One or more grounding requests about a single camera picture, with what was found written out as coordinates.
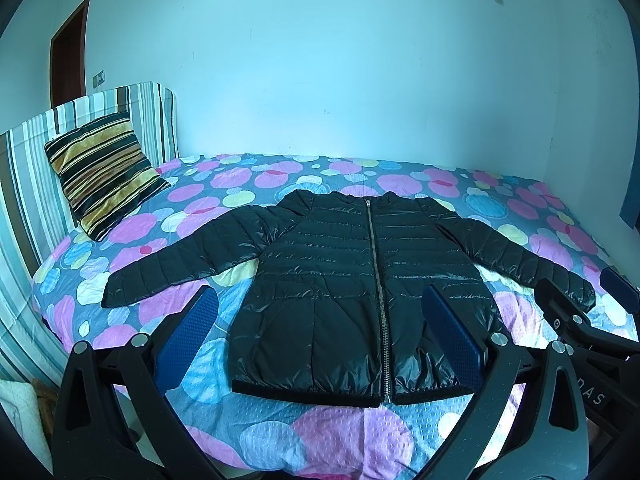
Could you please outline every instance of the striped pillow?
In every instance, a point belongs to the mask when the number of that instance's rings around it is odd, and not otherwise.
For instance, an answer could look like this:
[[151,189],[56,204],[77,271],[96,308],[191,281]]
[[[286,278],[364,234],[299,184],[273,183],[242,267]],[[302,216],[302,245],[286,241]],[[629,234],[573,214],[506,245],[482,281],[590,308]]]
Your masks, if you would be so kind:
[[71,211],[100,241],[148,198],[170,184],[151,167],[129,112],[110,114],[44,145]]

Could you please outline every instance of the headboard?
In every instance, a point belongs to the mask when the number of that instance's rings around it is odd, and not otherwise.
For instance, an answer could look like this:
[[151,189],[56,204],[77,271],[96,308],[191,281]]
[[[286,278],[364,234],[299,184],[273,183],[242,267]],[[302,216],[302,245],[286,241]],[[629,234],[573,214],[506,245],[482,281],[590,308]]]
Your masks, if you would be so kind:
[[66,364],[28,305],[31,277],[75,227],[44,143],[124,110],[154,167],[178,156],[174,94],[153,82],[75,99],[0,134],[0,378],[59,383]]

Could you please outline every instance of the polka dot bedspread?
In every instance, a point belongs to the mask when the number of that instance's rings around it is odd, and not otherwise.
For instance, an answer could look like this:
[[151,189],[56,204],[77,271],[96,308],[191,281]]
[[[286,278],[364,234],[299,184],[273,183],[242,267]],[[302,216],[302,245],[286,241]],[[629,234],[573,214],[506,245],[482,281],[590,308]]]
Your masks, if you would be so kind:
[[[234,207],[275,204],[294,189],[432,196],[590,280],[597,293],[597,306],[589,314],[593,326],[637,339],[631,317],[600,287],[600,271],[609,258],[541,182],[384,160],[251,154],[190,156],[159,171],[172,187],[143,203],[104,241],[89,240],[81,228],[62,241],[34,276],[33,307],[67,351],[82,339],[94,348],[107,348],[123,345],[136,332],[151,333],[201,284],[213,286],[220,297],[218,320],[180,387],[166,396],[204,452],[231,466],[332,480],[408,480],[437,450],[470,400],[336,408],[232,393],[226,375],[228,329],[252,283],[256,260],[134,305],[100,307],[111,272]],[[479,269],[514,341],[544,348],[554,332],[535,305],[532,289]],[[521,396],[522,388],[514,387],[481,462],[497,456]]]

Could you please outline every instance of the zipper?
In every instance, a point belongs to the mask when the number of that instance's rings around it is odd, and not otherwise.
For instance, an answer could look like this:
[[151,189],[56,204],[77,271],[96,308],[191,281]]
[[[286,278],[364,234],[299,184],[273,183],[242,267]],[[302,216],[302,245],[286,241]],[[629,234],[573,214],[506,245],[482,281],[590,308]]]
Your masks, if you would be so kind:
[[376,235],[373,232],[373,221],[371,220],[371,200],[365,199],[364,202],[367,204],[367,219],[369,219],[369,239],[371,241],[371,253],[373,254],[373,270],[376,277],[376,287],[378,289],[378,307],[380,309],[380,325],[382,327],[382,397],[384,402],[391,402],[391,357],[389,355],[391,336],[389,333],[389,322],[386,318],[382,282],[380,282],[380,272],[378,270]]

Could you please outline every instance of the wall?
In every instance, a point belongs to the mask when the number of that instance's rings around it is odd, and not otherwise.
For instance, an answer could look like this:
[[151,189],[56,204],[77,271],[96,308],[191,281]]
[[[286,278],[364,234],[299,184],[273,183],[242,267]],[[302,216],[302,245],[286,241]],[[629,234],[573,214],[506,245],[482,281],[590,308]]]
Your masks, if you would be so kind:
[[638,132],[638,72],[617,0],[554,0],[556,124],[545,181],[640,285],[640,236],[619,216]]
[[[57,0],[52,29],[82,0]],[[542,178],[551,0],[91,0],[86,79],[178,96],[180,150],[322,153]]]
[[0,38],[0,132],[50,108],[49,46],[56,2],[23,0]]

